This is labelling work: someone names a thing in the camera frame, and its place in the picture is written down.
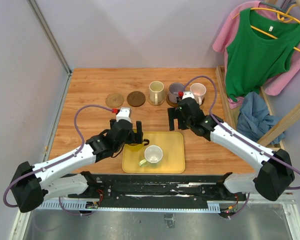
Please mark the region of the yellow glass mug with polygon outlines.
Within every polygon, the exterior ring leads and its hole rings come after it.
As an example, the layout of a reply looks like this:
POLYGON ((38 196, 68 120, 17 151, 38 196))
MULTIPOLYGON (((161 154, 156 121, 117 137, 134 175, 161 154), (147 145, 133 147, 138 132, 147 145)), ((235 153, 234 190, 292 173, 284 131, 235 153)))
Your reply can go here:
MULTIPOLYGON (((134 135, 137 132, 137 129, 133 129, 134 135)), ((150 140, 147 138, 144 138, 144 133, 143 133, 143 143, 137 144, 136 142, 131 143, 131 144, 125 144, 124 148, 128 149, 132 152, 137 152, 140 151, 143 147, 146 147, 150 144, 150 140)))

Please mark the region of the purple black mug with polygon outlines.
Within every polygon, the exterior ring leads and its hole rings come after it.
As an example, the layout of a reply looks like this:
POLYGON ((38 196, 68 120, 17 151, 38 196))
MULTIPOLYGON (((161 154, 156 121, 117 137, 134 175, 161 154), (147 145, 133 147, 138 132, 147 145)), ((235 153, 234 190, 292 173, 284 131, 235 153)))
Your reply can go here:
POLYGON ((172 83, 168 88, 168 99, 172 103, 177 103, 177 97, 179 96, 179 92, 184 91, 185 86, 180 82, 172 83))

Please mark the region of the pink mug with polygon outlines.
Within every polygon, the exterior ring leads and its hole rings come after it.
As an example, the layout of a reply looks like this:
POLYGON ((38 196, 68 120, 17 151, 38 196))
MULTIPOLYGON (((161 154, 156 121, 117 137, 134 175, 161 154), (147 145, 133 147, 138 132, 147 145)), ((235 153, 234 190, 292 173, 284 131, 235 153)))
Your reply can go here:
POLYGON ((194 95, 204 96, 205 97, 205 95, 207 93, 207 88, 202 83, 193 83, 190 86, 190 91, 194 95))

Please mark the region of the cream mug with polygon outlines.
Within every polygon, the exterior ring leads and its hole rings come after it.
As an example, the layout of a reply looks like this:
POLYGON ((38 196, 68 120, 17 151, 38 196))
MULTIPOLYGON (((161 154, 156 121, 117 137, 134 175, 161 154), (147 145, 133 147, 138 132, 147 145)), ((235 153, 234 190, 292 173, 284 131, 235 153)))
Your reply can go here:
POLYGON ((165 86, 162 82, 160 82, 160 81, 151 82, 149 85, 149 98, 164 99, 164 97, 165 97, 164 90, 165 90, 165 86))

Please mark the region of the white faceted mug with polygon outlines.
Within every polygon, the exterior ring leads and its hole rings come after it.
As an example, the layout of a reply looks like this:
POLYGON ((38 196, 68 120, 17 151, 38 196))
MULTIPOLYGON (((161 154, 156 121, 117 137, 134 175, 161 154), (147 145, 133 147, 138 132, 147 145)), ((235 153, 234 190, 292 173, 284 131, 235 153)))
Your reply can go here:
POLYGON ((144 159, 139 161, 140 167, 156 166, 163 159, 163 150, 157 145, 150 145, 144 151, 144 159))

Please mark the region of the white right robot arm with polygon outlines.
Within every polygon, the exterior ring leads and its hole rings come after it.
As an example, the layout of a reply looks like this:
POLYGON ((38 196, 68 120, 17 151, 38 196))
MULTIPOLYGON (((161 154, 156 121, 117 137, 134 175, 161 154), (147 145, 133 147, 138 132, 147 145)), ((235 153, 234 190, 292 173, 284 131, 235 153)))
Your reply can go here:
POLYGON ((290 155, 283 149, 273 150, 257 144, 238 133, 214 114, 205 115, 190 97, 167 110, 169 129, 191 130, 195 135, 218 144, 240 157, 255 170, 254 173, 226 173, 216 188, 222 200, 236 193, 258 193, 269 201, 276 201, 295 180, 290 155))

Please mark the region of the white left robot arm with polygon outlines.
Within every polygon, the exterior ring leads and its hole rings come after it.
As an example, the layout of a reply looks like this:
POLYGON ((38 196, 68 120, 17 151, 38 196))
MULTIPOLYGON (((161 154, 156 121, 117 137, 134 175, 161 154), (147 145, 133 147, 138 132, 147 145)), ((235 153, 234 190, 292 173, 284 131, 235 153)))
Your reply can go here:
POLYGON ((88 171, 69 176, 72 171, 114 158, 125 144, 143 144, 141 121, 133 126, 121 119, 110 121, 110 129, 89 138, 83 145, 48 162, 30 165, 21 163, 11 181, 11 192, 20 212, 27 213, 44 201, 61 196, 92 198, 97 193, 98 183, 88 171))

